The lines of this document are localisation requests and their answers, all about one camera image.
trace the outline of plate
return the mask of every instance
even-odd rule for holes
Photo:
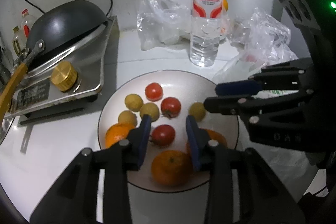
[[[174,142],[165,148],[159,148],[152,143],[147,146],[147,152],[141,169],[137,172],[128,171],[128,182],[139,188],[158,193],[177,193],[199,187],[209,181],[209,172],[197,172],[192,175],[188,183],[178,187],[165,187],[157,184],[151,177],[151,164],[153,159],[164,150],[180,150],[186,152],[188,140],[185,130],[185,119],[188,109],[194,102],[204,102],[207,97],[216,96],[215,83],[210,80],[186,71],[163,70],[154,71],[138,76],[122,85],[107,101],[98,123],[98,140],[101,149],[105,149],[105,133],[113,124],[118,122],[119,114],[127,110],[124,100],[128,94],[135,93],[142,97],[143,102],[149,102],[145,96],[145,88],[148,84],[157,82],[163,88],[163,99],[176,97],[181,101],[182,109],[178,117],[168,119],[161,116],[152,123],[152,130],[161,125],[169,124],[176,132]],[[161,101],[154,102],[160,109]],[[141,118],[136,113],[138,125]],[[228,147],[236,147],[239,124],[236,116],[223,116],[221,114],[206,114],[205,118],[198,123],[200,128],[214,130],[222,134],[228,143]]]

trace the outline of red tomato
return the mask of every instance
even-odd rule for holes
[[[156,127],[152,132],[151,142],[158,146],[170,145],[175,139],[175,130],[173,127],[163,124]]]
[[[145,95],[151,102],[161,100],[163,97],[162,87],[158,83],[151,83],[145,88]]]
[[[181,102],[174,97],[167,97],[161,102],[161,112],[169,119],[177,117],[181,112]]]

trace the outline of gold knob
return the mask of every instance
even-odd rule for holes
[[[77,75],[77,71],[69,61],[62,61],[54,68],[50,81],[60,91],[67,91],[76,83]]]

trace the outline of wooden handle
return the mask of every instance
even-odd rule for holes
[[[24,75],[27,73],[28,67],[25,63],[19,65],[15,70],[14,74],[8,81],[4,91],[0,95],[0,121],[2,123],[3,118],[8,111],[9,105],[11,104],[12,97],[14,95],[16,87],[22,81]]]

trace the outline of red and white label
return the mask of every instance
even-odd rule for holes
[[[221,18],[223,0],[194,0],[193,17]]]

